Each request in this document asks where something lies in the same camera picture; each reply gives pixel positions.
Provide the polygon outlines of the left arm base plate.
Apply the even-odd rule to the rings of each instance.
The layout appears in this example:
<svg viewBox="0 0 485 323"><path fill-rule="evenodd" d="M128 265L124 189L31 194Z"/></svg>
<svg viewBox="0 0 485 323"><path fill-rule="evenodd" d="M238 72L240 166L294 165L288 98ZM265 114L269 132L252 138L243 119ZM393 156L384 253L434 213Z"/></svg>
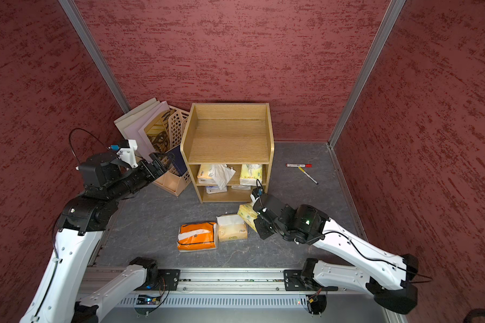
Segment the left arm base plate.
<svg viewBox="0 0 485 323"><path fill-rule="evenodd" d="M152 269L147 272L144 291L176 291L179 284L181 270L179 269Z"/></svg>

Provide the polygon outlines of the cream tissue pack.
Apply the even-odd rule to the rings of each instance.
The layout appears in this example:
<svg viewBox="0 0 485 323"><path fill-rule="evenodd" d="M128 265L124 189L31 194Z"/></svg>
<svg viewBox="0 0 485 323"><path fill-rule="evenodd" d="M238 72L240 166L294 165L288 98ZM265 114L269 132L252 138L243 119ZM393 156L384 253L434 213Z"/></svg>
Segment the cream tissue pack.
<svg viewBox="0 0 485 323"><path fill-rule="evenodd" d="M248 238L247 225L237 214L217 217L217 224L219 242L246 240Z"/></svg>

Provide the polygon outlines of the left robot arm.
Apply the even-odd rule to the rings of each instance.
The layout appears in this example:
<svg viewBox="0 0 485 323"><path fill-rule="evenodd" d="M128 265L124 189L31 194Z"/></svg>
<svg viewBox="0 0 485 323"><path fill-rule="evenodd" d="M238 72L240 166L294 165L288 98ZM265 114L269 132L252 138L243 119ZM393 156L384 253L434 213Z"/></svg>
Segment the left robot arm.
<svg viewBox="0 0 485 323"><path fill-rule="evenodd" d="M137 257L126 269L79 301L79 287L119 203L167 172L157 153L130 164L119 152L89 157L78 167L84 191L70 200L55 222L53 252L21 322L100 322L128 293L164 284L156 261Z"/></svg>

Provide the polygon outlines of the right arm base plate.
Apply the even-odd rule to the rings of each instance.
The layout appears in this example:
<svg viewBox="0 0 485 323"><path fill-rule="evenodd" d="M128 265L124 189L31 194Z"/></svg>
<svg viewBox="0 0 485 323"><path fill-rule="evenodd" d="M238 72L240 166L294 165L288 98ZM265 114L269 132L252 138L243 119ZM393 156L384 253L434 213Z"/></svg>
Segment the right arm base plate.
<svg viewBox="0 0 485 323"><path fill-rule="evenodd" d="M302 270L286 269L283 271L284 286L287 292L337 292L338 287L322 287L315 281L305 281L301 276Z"/></svg>

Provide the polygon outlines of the green yellow tissue pack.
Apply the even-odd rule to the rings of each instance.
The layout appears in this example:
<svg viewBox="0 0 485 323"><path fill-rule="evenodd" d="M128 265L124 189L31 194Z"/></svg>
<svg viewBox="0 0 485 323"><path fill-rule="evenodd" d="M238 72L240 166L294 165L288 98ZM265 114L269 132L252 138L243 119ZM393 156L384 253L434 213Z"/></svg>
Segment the green yellow tissue pack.
<svg viewBox="0 0 485 323"><path fill-rule="evenodd" d="M244 222L254 231L257 231L255 227L255 220L258 218L258 213L253 210L253 203L242 204L238 208L237 213Z"/></svg>

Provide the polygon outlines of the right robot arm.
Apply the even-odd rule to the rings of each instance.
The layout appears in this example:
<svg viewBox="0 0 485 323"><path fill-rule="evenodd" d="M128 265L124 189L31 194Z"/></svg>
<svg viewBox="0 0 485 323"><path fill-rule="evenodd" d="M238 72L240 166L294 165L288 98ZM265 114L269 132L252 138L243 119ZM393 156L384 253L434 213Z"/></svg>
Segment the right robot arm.
<svg viewBox="0 0 485 323"><path fill-rule="evenodd" d="M418 304L418 259L381 250L351 234L324 212L301 205L265 206L255 203L257 233L265 240L273 234L295 244L314 246L340 257L347 265L334 265L316 258L305 261L302 284L314 292L345 288L373 297L383 308L408 314Z"/></svg>

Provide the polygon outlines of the orange tissue pack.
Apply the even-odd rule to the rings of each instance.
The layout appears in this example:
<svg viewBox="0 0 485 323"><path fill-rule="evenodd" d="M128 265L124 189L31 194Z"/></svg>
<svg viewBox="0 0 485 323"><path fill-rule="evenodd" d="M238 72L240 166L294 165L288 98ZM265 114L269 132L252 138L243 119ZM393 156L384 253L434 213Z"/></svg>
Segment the orange tissue pack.
<svg viewBox="0 0 485 323"><path fill-rule="evenodd" d="M181 253L215 250L218 246L218 224L216 222L183 224L179 228L176 244Z"/></svg>

